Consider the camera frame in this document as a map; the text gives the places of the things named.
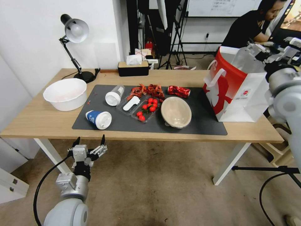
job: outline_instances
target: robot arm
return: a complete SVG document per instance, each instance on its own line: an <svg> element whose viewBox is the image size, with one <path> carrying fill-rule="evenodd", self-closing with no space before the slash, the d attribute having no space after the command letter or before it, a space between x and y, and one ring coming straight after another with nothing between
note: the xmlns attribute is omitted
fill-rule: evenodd
<svg viewBox="0 0 301 226"><path fill-rule="evenodd" d="M300 58L301 39L288 37L286 47L277 46L277 54L262 48L253 52L254 57L265 64L266 79L270 87L269 113L279 123L288 123L292 135L289 145L301 172L301 72L291 65Z"/></svg>
<svg viewBox="0 0 301 226"><path fill-rule="evenodd" d="M276 63L266 70L272 93L269 113L278 122L288 123L292 132L288 142L301 172L301 72Z"/></svg>
<svg viewBox="0 0 301 226"><path fill-rule="evenodd" d="M88 195L88 182L91 179L90 167L108 150L103 136L100 146L88 150L87 145L73 144L72 156L74 172L59 174L56 185L61 189L59 202L46 216L44 226L86 226L88 207L84 203Z"/></svg>

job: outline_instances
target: person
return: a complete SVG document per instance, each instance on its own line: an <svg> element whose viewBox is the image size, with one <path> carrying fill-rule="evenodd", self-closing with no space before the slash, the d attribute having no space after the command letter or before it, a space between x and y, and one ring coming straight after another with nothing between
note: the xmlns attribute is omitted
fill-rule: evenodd
<svg viewBox="0 0 301 226"><path fill-rule="evenodd" d="M242 48L248 46L248 41L267 42L269 36L264 33L286 1L262 0L258 10L249 11L232 24L222 46Z"/></svg>

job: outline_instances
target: lamp arm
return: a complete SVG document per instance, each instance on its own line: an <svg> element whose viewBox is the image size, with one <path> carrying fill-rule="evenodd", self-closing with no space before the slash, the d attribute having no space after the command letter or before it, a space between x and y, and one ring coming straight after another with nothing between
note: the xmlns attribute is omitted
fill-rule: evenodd
<svg viewBox="0 0 301 226"><path fill-rule="evenodd" d="M78 74L79 76L82 78L82 67L81 65L77 62L77 60L75 58L73 58L73 56L71 55L71 53L69 52L69 50L67 49L66 44L69 42L68 39L66 39L66 36L62 37L59 39L60 43L63 45L64 49L66 50L66 52L68 53L69 57L71 58L72 63L74 64L74 66L77 68Z"/></svg>

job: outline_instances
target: cup lid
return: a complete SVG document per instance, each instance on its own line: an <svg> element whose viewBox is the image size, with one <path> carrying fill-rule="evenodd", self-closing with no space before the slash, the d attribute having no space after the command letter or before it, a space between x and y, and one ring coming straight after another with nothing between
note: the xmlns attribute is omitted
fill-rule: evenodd
<svg viewBox="0 0 301 226"><path fill-rule="evenodd" d="M116 106L116 105L118 105L118 104L120 103L120 101L121 101L120 96L119 96L117 93L115 93L115 92L108 92L108 93L106 94L105 99L106 99L106 103L107 103L108 105L110 105L110 106Z"/></svg>
<svg viewBox="0 0 301 226"><path fill-rule="evenodd" d="M97 116L95 124L98 129L104 130L110 126L111 122L112 115L109 112L104 111Z"/></svg>

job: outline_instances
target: tissue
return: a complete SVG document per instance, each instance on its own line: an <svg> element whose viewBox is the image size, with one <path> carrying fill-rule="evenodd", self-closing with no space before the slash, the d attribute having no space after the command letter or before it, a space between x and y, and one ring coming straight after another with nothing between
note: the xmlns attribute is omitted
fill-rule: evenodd
<svg viewBox="0 0 301 226"><path fill-rule="evenodd" d="M140 65L142 64L141 55L129 55L126 57L126 65Z"/></svg>

